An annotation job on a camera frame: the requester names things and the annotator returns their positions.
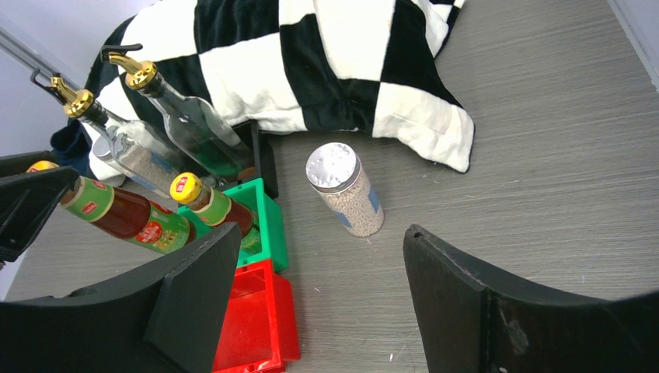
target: checkered blanket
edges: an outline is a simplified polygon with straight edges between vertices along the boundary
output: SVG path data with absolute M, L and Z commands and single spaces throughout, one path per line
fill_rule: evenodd
M 463 2 L 161 0 L 106 44 L 142 44 L 129 56 L 154 61 L 175 89 L 208 100 L 230 125 L 366 131 L 466 172 L 474 125 L 434 64 Z M 121 117 L 162 126 L 124 76 L 97 59 L 85 87 Z

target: gray wooden surface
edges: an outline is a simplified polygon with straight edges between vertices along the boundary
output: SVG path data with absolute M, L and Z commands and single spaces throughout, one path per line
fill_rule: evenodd
M 287 371 L 427 370 L 401 251 L 412 223 L 565 291 L 659 287 L 659 96 L 606 2 L 469 0 L 438 69 L 476 123 L 466 175 L 363 134 L 274 139 L 302 348 Z M 369 239 L 305 181 L 328 141 L 357 150 L 385 207 Z M 59 209 L 9 297 L 65 295 L 155 257 Z

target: glass bottle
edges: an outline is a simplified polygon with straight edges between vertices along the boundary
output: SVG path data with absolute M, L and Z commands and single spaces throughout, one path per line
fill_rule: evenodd
M 58 165 L 39 161 L 28 172 L 53 169 Z M 114 188 L 80 176 L 60 200 L 73 215 L 111 236 L 151 249 L 171 253 L 196 238 L 194 225 L 181 215 L 139 194 Z
M 205 225 L 218 227 L 227 221 L 235 221 L 240 227 L 240 249 L 248 254 L 261 252 L 259 217 L 219 190 L 204 184 L 193 173 L 178 175 L 169 190 L 172 199 L 185 204 Z
M 141 120 L 125 120 L 106 110 L 87 89 L 73 91 L 59 75 L 53 75 L 51 86 L 41 85 L 60 104 L 65 113 L 94 128 L 110 145 L 114 161 L 132 178 L 164 198 L 169 198 L 169 185 L 186 168 L 185 155 L 167 145 Z
M 101 58 L 126 70 L 126 85 L 146 97 L 163 116 L 169 139 L 208 172 L 232 182 L 254 174 L 253 152 L 205 99 L 183 96 L 151 61 L 126 56 L 141 44 L 105 46 Z

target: condiment bottle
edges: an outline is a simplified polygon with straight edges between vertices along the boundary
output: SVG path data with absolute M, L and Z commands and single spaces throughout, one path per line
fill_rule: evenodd
M 39 161 L 28 172 L 58 165 Z M 183 216 L 139 194 L 80 176 L 60 200 L 73 215 L 109 235 L 158 253 L 171 253 L 195 239 L 194 225 Z
M 348 232 L 366 237 L 382 227 L 385 212 L 350 146 L 330 142 L 317 148 L 307 160 L 306 174 Z
M 261 252 L 259 217 L 248 207 L 202 183 L 193 173 L 178 175 L 169 193 L 209 227 L 215 228 L 228 221 L 237 222 L 242 233 L 240 248 L 248 254 Z
M 32 74 L 32 82 L 50 93 L 71 118 L 88 124 L 100 133 L 110 145 L 114 160 L 127 176 L 169 198 L 169 185 L 185 169 L 185 155 L 167 145 L 151 126 L 141 120 L 125 120 L 106 110 L 87 89 L 73 91 L 60 75 L 53 75 L 51 86 L 36 80 L 38 71 Z
M 232 182 L 255 172 L 253 152 L 205 99 L 184 96 L 151 61 L 126 56 L 141 44 L 105 46 L 101 59 L 126 70 L 126 85 L 146 97 L 162 114 L 169 139 L 208 172 Z

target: red plastic container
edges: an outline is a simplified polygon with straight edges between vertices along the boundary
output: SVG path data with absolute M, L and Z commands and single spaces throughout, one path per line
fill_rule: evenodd
M 300 360 L 293 292 L 272 260 L 235 272 L 213 373 L 279 373 Z

